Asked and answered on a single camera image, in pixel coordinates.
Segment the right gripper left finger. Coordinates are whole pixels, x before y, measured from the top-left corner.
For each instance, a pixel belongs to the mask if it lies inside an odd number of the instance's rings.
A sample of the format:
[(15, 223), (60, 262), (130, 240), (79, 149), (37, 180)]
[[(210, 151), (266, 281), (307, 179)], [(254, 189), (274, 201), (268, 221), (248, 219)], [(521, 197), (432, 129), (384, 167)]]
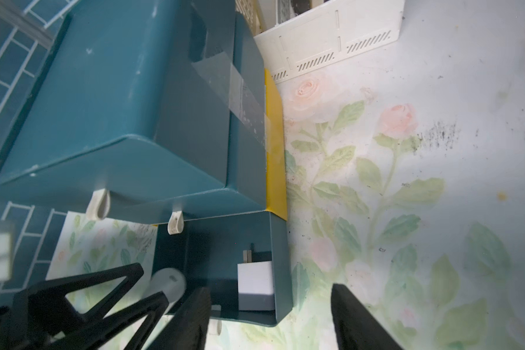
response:
[(148, 349), (205, 349), (210, 316), (210, 291), (207, 287), (198, 288), (181, 305)]

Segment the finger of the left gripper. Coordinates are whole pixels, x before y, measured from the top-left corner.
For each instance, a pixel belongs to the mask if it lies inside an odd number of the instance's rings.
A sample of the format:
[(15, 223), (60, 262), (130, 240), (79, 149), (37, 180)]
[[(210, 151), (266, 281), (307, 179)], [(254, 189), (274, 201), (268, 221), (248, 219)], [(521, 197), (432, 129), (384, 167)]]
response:
[[(33, 329), (45, 332), (73, 332), (106, 314), (144, 275), (138, 263), (90, 274), (41, 281), (16, 294), (11, 308), (11, 326), (15, 332)], [(95, 304), (81, 313), (68, 301), (67, 295), (108, 281), (119, 284)]]
[(166, 296), (162, 292), (156, 293), (122, 311), (66, 335), (49, 344), (48, 349), (99, 349), (119, 333), (143, 319), (143, 323), (125, 347), (125, 349), (142, 349), (168, 306)]

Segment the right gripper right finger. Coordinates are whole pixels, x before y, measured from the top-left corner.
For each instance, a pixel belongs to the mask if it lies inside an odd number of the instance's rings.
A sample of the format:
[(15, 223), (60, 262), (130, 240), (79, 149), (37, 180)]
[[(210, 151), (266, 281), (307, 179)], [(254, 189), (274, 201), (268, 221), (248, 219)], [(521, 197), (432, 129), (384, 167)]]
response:
[(339, 349), (402, 349), (346, 285), (333, 284), (330, 306)]

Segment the teal drawer cabinet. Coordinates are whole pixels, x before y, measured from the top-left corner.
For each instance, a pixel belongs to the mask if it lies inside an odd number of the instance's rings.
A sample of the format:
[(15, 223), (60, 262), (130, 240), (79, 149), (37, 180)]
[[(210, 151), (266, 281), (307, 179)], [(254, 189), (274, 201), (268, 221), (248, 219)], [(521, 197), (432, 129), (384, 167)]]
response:
[[(293, 308), (287, 223), (267, 210), (265, 72), (234, 1), (79, 1), (51, 31), (0, 13), (0, 218), (10, 289), (34, 258), (77, 273), (144, 262), (208, 287), (220, 316)], [(275, 310), (239, 311), (243, 251), (271, 261)]]

